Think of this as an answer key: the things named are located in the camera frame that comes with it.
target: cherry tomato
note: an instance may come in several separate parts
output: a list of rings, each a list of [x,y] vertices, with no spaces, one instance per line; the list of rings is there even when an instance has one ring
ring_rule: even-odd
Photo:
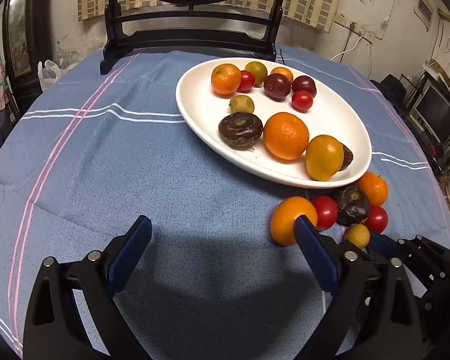
[[[313,105],[313,97],[307,91],[295,92],[292,96],[292,106],[300,112],[306,112]]]
[[[315,86],[315,81],[309,76],[298,76],[293,80],[292,91],[307,91],[312,95],[312,99],[317,95],[317,87]]]
[[[382,207],[371,206],[370,214],[364,225],[375,233],[382,233],[388,225],[387,212]]]
[[[337,203],[328,196],[319,196],[312,201],[317,210],[317,230],[327,230],[334,225],[338,217]]]
[[[242,81],[236,91],[240,93],[248,93],[255,85],[255,77],[246,70],[242,70],[240,73],[242,74]]]
[[[270,74],[263,82],[265,94],[278,101],[281,101],[288,96],[291,87],[288,78],[280,73]]]

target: white wall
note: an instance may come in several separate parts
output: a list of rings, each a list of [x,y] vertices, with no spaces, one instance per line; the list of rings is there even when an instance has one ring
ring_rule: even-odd
[[[415,15],[415,0],[396,0],[394,10],[386,28],[383,40],[376,39],[372,46],[365,40],[343,57],[343,63],[351,65],[365,76],[371,68],[370,52],[372,52],[372,72],[370,78],[382,80],[387,74],[413,76],[423,63],[431,57],[434,41],[437,37],[438,14],[440,7],[447,12],[441,0],[429,0],[435,10],[431,30],[427,31],[422,21]],[[380,30],[379,24],[390,14],[393,0],[372,0],[366,4],[360,0],[340,0],[338,10],[361,25]],[[106,42],[104,18],[95,17],[78,21],[77,0],[51,0],[51,47],[56,62],[63,60],[66,67],[69,63],[83,59],[90,53],[103,47]],[[172,26],[196,25],[193,18],[167,20]],[[211,28],[230,28],[246,30],[253,36],[262,36],[262,27],[238,22],[221,20],[205,23]],[[126,23],[127,33],[141,28],[159,28],[164,26],[160,19]],[[313,53],[331,58],[343,50],[348,36],[348,29],[334,23],[330,33],[316,31],[291,19],[283,19],[277,42],[295,48],[310,50]],[[450,36],[450,24],[445,23],[442,46],[435,48],[435,56],[450,76],[450,53],[444,54],[446,41]],[[353,34],[348,47],[351,48],[358,36]],[[1,43],[1,11],[0,11],[0,43]]]

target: electrical outlet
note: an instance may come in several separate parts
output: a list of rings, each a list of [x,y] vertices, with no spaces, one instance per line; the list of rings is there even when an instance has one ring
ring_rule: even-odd
[[[353,32],[356,33],[357,35],[365,36],[367,30],[361,24],[355,23],[355,29],[353,30]]]
[[[367,30],[367,31],[365,32],[364,38],[365,38],[368,42],[373,43],[373,41],[375,40],[375,31]]]
[[[348,16],[344,15],[342,12],[338,12],[335,13],[335,19],[334,19],[335,23],[338,23],[341,26],[346,27],[347,26],[347,22],[348,22]]]

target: white oval plate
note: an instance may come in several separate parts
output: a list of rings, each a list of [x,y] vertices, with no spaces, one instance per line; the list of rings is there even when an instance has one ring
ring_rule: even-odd
[[[229,98],[214,95],[210,84],[213,69],[224,63],[231,63],[240,70],[251,58],[221,58],[203,62],[189,69],[176,86],[176,103],[186,123],[198,137],[222,157],[264,179],[280,184],[303,188],[336,188],[350,184],[360,178],[368,169],[372,158],[372,147],[367,130],[350,105],[324,83],[315,80],[317,96],[306,113],[292,108],[291,94],[283,101],[268,98],[263,87],[253,88],[250,96],[255,103],[255,111],[265,126],[270,116],[277,112],[289,112],[302,119],[310,131],[310,139],[320,134],[331,135],[344,143],[353,152],[350,166],[336,173],[328,181],[316,181],[308,176],[303,154],[292,162],[280,162],[272,157],[263,144],[263,138],[251,148],[240,151],[227,146],[218,135],[218,124],[231,113]],[[261,61],[268,72],[283,66],[276,62]],[[288,67],[294,78],[304,73]]]

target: metal screw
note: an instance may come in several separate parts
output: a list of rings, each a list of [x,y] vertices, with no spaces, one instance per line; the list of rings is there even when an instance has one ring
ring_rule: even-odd
[[[393,257],[390,260],[390,263],[395,267],[395,268],[400,268],[402,266],[402,262],[400,261],[400,259],[397,259],[396,257]]]
[[[348,261],[355,261],[358,258],[357,254],[353,250],[347,250],[343,255]]]
[[[43,264],[45,265],[45,266],[51,266],[52,264],[53,264],[53,257],[47,257],[44,261],[43,261]]]
[[[97,261],[102,254],[98,250],[93,250],[88,254],[88,259],[90,261]]]

